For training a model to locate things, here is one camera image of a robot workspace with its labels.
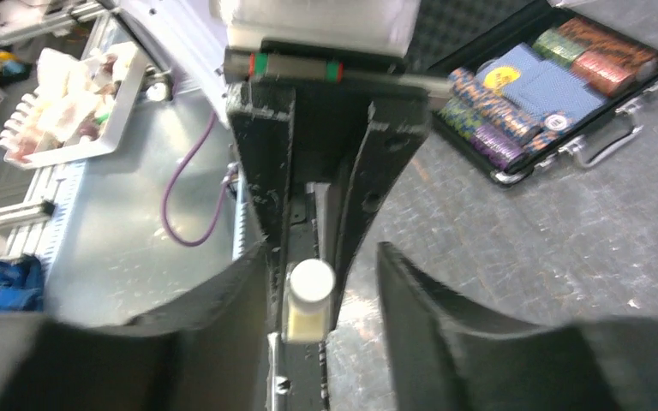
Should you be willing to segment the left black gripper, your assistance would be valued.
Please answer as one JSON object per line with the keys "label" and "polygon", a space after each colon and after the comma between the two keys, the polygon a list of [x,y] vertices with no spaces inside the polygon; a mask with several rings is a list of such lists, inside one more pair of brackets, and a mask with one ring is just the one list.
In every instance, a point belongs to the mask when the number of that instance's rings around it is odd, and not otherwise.
{"label": "left black gripper", "polygon": [[287,263],[291,184],[331,182],[328,258],[337,274],[330,328],[376,214],[429,132],[448,80],[401,74],[391,58],[298,45],[229,49],[226,112],[272,276]]}

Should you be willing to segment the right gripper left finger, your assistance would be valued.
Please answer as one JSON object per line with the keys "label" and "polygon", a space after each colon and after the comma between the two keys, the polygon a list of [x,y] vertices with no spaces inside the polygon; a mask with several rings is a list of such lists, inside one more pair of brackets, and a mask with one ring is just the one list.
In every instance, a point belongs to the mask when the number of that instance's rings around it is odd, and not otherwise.
{"label": "right gripper left finger", "polygon": [[267,245],[125,325],[0,313],[0,410],[250,410],[266,352]]}

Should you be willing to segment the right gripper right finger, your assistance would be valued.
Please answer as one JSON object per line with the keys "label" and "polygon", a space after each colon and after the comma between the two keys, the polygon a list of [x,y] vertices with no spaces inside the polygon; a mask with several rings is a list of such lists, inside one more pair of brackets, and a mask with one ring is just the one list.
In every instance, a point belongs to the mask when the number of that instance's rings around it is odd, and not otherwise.
{"label": "right gripper right finger", "polygon": [[376,271],[401,410],[658,410],[658,319],[525,322],[447,288],[389,242]]}

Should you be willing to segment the blue plaid sleeve forearm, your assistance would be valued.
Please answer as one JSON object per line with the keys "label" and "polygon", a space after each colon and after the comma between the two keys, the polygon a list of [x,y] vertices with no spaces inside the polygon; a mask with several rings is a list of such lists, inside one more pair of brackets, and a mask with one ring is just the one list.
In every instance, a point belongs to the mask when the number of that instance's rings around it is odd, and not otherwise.
{"label": "blue plaid sleeve forearm", "polygon": [[45,274],[38,258],[0,260],[0,313],[42,312],[44,293]]}

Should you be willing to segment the small nail polish bottle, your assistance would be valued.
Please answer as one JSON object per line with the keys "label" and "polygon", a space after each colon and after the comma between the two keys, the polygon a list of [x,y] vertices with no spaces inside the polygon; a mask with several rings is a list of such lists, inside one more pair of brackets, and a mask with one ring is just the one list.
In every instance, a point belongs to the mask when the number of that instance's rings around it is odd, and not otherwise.
{"label": "small nail polish bottle", "polygon": [[320,343],[326,339],[335,285],[335,272],[322,259],[305,259],[291,267],[284,286],[286,343]]}

